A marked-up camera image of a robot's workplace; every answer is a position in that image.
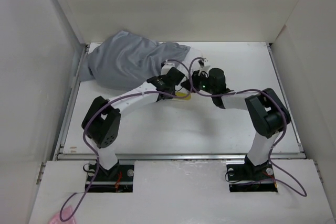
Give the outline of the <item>white pillow yellow edge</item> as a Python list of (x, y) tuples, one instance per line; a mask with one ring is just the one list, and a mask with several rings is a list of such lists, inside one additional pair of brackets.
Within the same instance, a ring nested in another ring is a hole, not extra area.
[[(186, 54), (186, 57), (183, 60), (174, 60), (170, 59), (166, 62), (173, 62), (175, 64), (175, 68), (177, 68), (180, 72), (185, 74), (183, 81), (190, 79), (194, 71), (199, 71), (198, 60), (204, 58), (203, 54), (200, 50), (197, 50), (193, 47), (190, 48), (189, 52)], [(191, 99), (191, 92), (186, 91), (181, 86), (177, 85), (175, 87), (175, 100), (187, 101)]]

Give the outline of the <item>grey pillowcase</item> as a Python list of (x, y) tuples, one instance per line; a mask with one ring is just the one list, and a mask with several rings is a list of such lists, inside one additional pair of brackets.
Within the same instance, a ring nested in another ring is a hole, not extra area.
[(87, 55), (79, 80), (96, 80), (108, 89), (132, 90), (158, 76), (164, 61), (183, 61), (190, 51), (186, 45), (158, 42), (121, 30)]

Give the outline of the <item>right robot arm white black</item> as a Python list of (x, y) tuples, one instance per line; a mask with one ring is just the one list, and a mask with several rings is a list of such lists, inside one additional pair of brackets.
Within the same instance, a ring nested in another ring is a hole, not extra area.
[(227, 165), (231, 183), (269, 178), (272, 169), (270, 154), (279, 134), (291, 122), (284, 104), (271, 88), (234, 92), (226, 85), (223, 70), (212, 68), (208, 73), (195, 71), (181, 87), (190, 92), (208, 93), (212, 102), (221, 109), (247, 111), (255, 136), (244, 163)]

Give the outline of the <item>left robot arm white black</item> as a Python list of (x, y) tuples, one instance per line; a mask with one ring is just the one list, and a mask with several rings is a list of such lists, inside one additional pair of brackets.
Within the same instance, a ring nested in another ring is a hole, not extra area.
[(96, 155), (96, 174), (106, 180), (117, 176), (119, 160), (112, 143), (117, 139), (121, 119), (145, 105), (175, 98), (175, 87), (184, 78), (185, 74), (171, 67), (166, 74), (151, 77), (137, 88), (111, 100), (102, 96), (94, 99), (81, 127), (85, 144)]

